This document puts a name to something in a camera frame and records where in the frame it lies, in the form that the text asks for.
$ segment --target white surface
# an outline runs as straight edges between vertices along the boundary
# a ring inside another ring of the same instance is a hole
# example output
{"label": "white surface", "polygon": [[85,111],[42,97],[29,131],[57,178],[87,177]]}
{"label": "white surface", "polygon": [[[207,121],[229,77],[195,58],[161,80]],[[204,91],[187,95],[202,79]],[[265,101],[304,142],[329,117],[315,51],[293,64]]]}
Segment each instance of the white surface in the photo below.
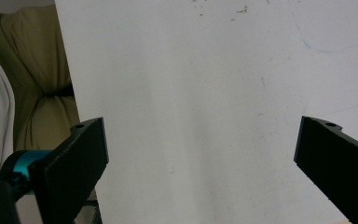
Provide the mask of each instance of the white surface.
{"label": "white surface", "polygon": [[336,223],[302,115],[358,139],[358,1],[57,0],[105,223]]}

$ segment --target screw hole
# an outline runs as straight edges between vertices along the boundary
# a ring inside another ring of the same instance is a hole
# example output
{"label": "screw hole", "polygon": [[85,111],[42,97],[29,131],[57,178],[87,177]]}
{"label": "screw hole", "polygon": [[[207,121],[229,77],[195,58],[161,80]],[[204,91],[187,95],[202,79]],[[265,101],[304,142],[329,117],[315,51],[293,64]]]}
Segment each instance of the screw hole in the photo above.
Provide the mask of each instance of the screw hole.
{"label": "screw hole", "polygon": [[330,126],[330,127],[337,127],[337,125],[335,123],[326,123],[327,126]]}

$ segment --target black metal bracket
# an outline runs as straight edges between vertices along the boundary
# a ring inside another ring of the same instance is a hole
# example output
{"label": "black metal bracket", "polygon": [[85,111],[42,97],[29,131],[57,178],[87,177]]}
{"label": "black metal bracket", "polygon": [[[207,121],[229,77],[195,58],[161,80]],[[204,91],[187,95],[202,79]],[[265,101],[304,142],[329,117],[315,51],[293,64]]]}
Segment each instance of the black metal bracket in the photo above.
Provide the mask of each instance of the black metal bracket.
{"label": "black metal bracket", "polygon": [[72,127],[55,150],[16,172],[29,152],[13,153],[0,171],[0,223],[20,223],[15,202],[30,190],[44,223],[73,223],[108,163],[103,119]]}
{"label": "black metal bracket", "polygon": [[358,141],[335,123],[303,117],[295,162],[354,224],[358,224]]}

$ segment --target beige fabric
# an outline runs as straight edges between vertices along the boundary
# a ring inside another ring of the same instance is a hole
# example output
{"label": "beige fabric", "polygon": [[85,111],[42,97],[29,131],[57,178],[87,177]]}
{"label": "beige fabric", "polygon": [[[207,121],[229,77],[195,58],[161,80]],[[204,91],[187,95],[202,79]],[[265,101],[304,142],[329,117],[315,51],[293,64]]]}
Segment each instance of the beige fabric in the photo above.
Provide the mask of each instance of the beige fabric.
{"label": "beige fabric", "polygon": [[53,149],[79,122],[55,6],[0,14],[0,64],[15,96],[14,149]]}

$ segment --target scuff mark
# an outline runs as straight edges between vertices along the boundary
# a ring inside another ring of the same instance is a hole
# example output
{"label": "scuff mark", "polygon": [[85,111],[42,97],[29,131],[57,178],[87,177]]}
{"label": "scuff mark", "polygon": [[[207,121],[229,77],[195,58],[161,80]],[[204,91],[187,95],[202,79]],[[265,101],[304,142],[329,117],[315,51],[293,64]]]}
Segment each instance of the scuff mark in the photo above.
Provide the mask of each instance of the scuff mark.
{"label": "scuff mark", "polygon": [[261,81],[263,82],[264,90],[266,90],[266,83],[264,82],[264,78],[263,78],[263,77],[261,77]]}
{"label": "scuff mark", "polygon": [[247,6],[245,6],[245,8],[243,10],[237,11],[237,13],[246,13],[246,12],[248,12],[248,7]]}

